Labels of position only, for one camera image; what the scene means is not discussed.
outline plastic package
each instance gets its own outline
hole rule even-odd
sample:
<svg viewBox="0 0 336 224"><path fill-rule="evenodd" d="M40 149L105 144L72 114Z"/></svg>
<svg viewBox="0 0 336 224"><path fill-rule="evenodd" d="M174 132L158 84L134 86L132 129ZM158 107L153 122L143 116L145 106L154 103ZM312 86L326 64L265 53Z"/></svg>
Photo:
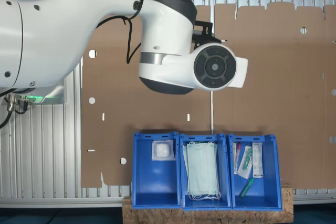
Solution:
<svg viewBox="0 0 336 224"><path fill-rule="evenodd" d="M234 174L237 174L238 172L238 160L239 160L239 155L240 155L240 143L238 143L237 150L235 153L235 159L234 159Z"/></svg>
<svg viewBox="0 0 336 224"><path fill-rule="evenodd" d="M174 147L173 140L153 141L152 161L175 160L173 147Z"/></svg>
<svg viewBox="0 0 336 224"><path fill-rule="evenodd" d="M237 174L245 179L248 179L252 169L252 163L252 147L246 145Z"/></svg>
<svg viewBox="0 0 336 224"><path fill-rule="evenodd" d="M253 178L262 178L263 171L263 149L262 143L252 143L253 150Z"/></svg>
<svg viewBox="0 0 336 224"><path fill-rule="evenodd" d="M233 164L234 164L234 173L237 174L236 172L236 156L237 156L237 143L232 142L232 151L233 151Z"/></svg>

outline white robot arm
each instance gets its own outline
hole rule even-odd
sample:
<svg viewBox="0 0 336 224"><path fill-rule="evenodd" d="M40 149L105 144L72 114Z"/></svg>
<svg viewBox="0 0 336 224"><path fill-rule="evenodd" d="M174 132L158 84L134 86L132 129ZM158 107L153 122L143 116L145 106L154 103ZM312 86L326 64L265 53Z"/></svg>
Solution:
<svg viewBox="0 0 336 224"><path fill-rule="evenodd" d="M138 0L0 0L0 87L54 86L80 61L99 21L133 15ZM150 89L185 94L241 88L247 60L219 43L190 53L191 0L144 0L139 77Z"/></svg>

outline blue bin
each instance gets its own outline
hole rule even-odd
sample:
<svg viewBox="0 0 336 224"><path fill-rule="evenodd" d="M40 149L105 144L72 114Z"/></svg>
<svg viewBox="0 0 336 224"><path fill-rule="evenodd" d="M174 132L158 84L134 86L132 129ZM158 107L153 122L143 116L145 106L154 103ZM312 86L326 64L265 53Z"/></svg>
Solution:
<svg viewBox="0 0 336 224"><path fill-rule="evenodd" d="M174 161L152 161L155 140L174 140ZM133 138L133 209L180 208L179 134L143 134Z"/></svg>
<svg viewBox="0 0 336 224"><path fill-rule="evenodd" d="M188 196L188 176L183 157L183 145L190 142L215 142L217 144L217 172L220 200L191 200ZM226 140L224 134L217 135L180 135L180 156L181 156L181 196L183 211L195 210L231 210L231 194L229 183L229 168L226 152Z"/></svg>
<svg viewBox="0 0 336 224"><path fill-rule="evenodd" d="M239 197L242 189L248 180L234 174L234 161L232 142L240 142L241 150L238 158L238 167L242 161L246 145L252 146L253 142L263 143L262 169L263 178L255 178L247 194L241 199ZM233 210L251 211L282 211L281 181L279 170L279 159L277 141L274 135L266 136L227 136L229 152L230 178L232 190Z"/></svg>

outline face mask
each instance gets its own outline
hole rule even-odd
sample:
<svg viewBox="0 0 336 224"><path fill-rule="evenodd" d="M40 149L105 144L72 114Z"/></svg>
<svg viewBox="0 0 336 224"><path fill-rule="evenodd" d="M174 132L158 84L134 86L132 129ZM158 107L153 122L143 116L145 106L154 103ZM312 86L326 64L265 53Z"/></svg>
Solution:
<svg viewBox="0 0 336 224"><path fill-rule="evenodd" d="M184 159L188 174L188 192L192 200L220 199L216 167L217 146L213 142L187 144Z"/></svg>

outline black cable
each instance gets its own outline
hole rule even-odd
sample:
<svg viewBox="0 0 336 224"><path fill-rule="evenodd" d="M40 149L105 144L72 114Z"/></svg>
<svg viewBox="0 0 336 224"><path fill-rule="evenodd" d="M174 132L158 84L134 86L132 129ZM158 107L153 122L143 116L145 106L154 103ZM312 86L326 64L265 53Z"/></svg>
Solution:
<svg viewBox="0 0 336 224"><path fill-rule="evenodd" d="M3 97L4 95L7 95L9 93L12 93L13 91L15 91L16 89L8 89L7 91L3 92L0 94L0 97Z"/></svg>
<svg viewBox="0 0 336 224"><path fill-rule="evenodd" d="M125 23L125 20L127 20L130 24L130 31L129 31L129 36L128 36L128 46L127 46L127 56L126 56L126 63L129 64L131 59L132 59L132 56L134 55L134 53L137 51L137 49L141 46L141 43L138 44L138 46L133 50L131 56L130 56L130 48L131 48L131 37L132 37L132 19L134 19L138 14L139 12L141 11L141 8L142 8L142 5L143 5L143 1L144 0L140 0L140 4L139 4L139 8L137 10L137 12L130 18L127 18L125 16L113 16L113 17L109 17L107 19L104 19L103 21L101 21L98 26L96 27L96 29L98 27L100 27L101 25L105 24L106 22L110 21L110 20L113 20L113 19L117 19L117 18L121 18L123 21L124 21L124 24L126 25Z"/></svg>
<svg viewBox="0 0 336 224"><path fill-rule="evenodd" d="M61 212L61 209L58 209L45 224L50 224L53 221L53 219L59 214L59 212Z"/></svg>
<svg viewBox="0 0 336 224"><path fill-rule="evenodd" d="M4 122L2 124L0 124L0 129L2 129L8 123L9 119L11 119L11 116L12 116L12 112L9 111L6 119L4 120Z"/></svg>
<svg viewBox="0 0 336 224"><path fill-rule="evenodd" d="M12 92L14 94L26 94L26 93L30 93L34 90L35 88L28 88L28 89L25 89L23 91L18 91L18 92Z"/></svg>

